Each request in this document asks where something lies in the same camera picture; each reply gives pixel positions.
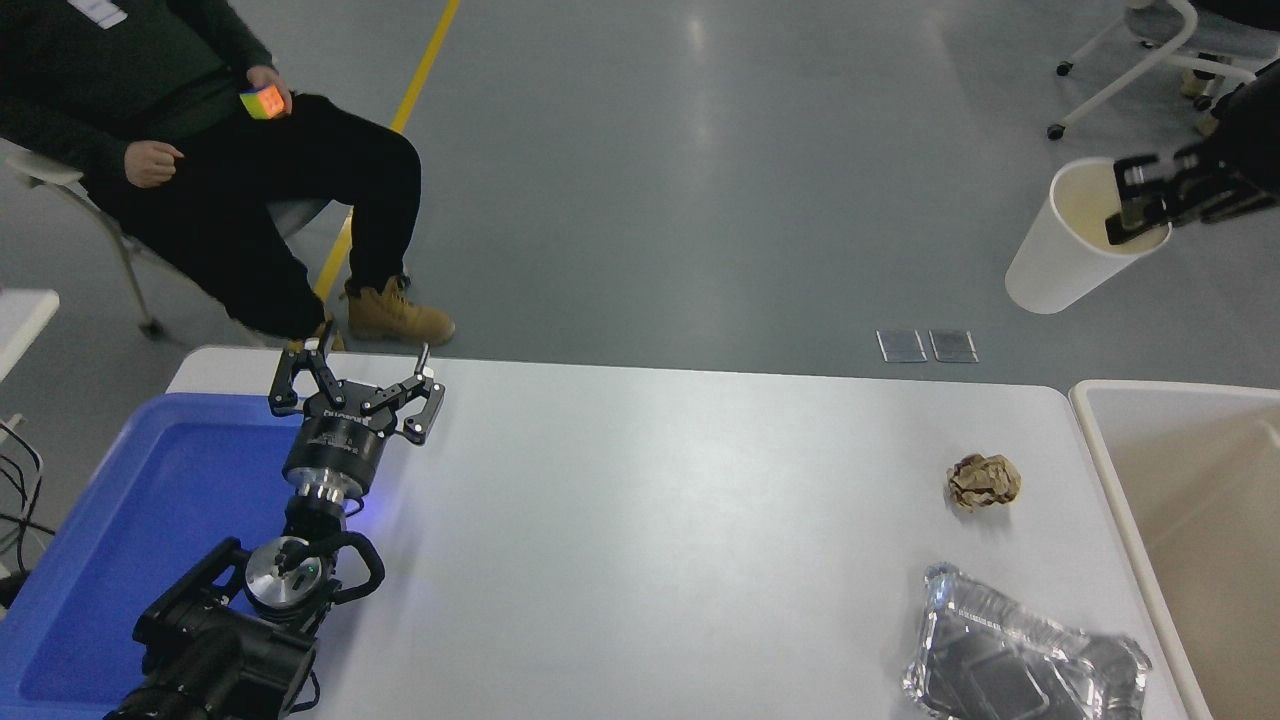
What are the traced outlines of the person's right hand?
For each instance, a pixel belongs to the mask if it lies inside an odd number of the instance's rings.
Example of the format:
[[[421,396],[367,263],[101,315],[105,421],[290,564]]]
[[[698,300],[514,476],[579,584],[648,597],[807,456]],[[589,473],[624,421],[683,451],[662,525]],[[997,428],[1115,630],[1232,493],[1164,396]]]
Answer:
[[[154,140],[131,142],[123,160],[125,179],[141,190],[156,188],[177,176],[177,163],[184,158],[170,143]]]

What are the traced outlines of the person's left hand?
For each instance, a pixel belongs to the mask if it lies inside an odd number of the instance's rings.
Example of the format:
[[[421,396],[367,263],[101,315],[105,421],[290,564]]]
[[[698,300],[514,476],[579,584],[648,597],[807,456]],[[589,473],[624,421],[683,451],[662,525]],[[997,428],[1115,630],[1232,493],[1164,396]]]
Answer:
[[[271,65],[251,67],[244,73],[250,91],[261,106],[262,119],[288,117],[293,110],[291,88]]]

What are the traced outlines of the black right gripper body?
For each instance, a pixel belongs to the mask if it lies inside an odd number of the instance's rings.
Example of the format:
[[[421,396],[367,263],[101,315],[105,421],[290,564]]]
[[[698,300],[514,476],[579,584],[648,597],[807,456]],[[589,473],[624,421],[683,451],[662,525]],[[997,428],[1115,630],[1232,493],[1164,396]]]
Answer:
[[[1279,187],[1279,61],[1219,101],[1210,154],[1266,191]]]

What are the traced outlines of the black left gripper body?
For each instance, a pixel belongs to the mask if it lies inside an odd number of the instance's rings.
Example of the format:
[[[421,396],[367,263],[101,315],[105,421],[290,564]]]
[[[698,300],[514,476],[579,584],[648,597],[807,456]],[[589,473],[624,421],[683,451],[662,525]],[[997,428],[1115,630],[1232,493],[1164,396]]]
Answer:
[[[365,416],[360,407],[334,407],[324,397],[307,401],[302,414],[283,465],[285,480],[296,487],[328,482],[344,493],[367,493],[390,436],[390,415]]]

